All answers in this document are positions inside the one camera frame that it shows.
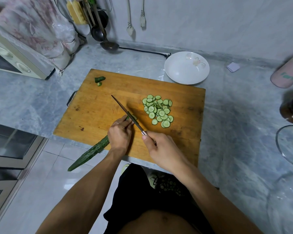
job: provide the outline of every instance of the gray marble surface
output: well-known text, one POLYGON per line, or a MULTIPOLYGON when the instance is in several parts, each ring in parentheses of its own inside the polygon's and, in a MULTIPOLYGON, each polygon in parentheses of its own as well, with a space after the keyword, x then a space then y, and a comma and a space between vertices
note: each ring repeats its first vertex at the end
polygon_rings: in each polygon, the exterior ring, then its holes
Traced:
MULTIPOLYGON (((231 73, 226 69, 230 62, 215 57, 207 60, 210 74, 196 85, 206 89, 198 167, 263 232, 274 233, 267 197, 280 177, 293 174, 293 166, 277 150, 275 134, 288 124, 279 114, 279 106, 293 87, 274 86, 269 80, 270 68, 242 62, 241 68, 231 73)), ((160 55, 130 50, 110 54, 99 45, 85 45, 62 76, 39 80, 0 71, 0 124, 89 148, 52 134, 67 100, 89 70, 171 82, 164 62, 160 55)))

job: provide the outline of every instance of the wooden cutting board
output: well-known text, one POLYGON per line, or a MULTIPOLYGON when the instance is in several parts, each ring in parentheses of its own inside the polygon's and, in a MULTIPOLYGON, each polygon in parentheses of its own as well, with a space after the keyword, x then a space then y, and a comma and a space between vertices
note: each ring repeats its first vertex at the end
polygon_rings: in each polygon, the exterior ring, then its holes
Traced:
MULTIPOLYGON (((138 118, 142 128, 170 135, 188 160, 197 166, 205 98, 202 88, 91 69, 53 134, 95 145, 107 135, 111 124, 125 114, 111 94, 138 118), (94 81, 99 76, 106 77, 100 87, 94 81), (174 121, 169 128, 162 128, 161 123, 151 124, 142 104, 148 94, 172 100, 170 115, 174 121)), ((128 155, 154 162, 140 130, 136 126, 133 129, 128 155)))

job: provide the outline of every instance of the microwave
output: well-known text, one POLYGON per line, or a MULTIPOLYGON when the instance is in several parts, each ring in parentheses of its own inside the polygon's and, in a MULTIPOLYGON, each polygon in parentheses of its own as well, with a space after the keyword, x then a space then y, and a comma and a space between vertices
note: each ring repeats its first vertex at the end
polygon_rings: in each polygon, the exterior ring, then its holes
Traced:
POLYGON ((0 35, 0 70, 46 79, 54 69, 53 65, 41 63, 36 56, 0 35))

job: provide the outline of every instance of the white wall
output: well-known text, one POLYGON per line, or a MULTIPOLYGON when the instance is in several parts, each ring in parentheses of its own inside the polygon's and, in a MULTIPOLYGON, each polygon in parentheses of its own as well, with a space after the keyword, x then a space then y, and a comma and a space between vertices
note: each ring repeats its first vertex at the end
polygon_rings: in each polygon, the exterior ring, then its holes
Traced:
POLYGON ((144 31, 141 1, 130 0, 133 39, 126 0, 112 0, 110 37, 274 60, 293 54, 293 0, 145 0, 144 31))

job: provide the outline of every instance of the person's left hand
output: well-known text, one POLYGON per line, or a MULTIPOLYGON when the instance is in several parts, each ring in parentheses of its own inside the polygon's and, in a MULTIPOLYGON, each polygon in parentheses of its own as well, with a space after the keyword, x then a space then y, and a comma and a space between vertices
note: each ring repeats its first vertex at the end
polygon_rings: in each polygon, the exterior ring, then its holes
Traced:
POLYGON ((126 120, 127 115, 117 119, 107 132, 111 149, 120 149, 126 153, 132 134, 132 120, 126 120))

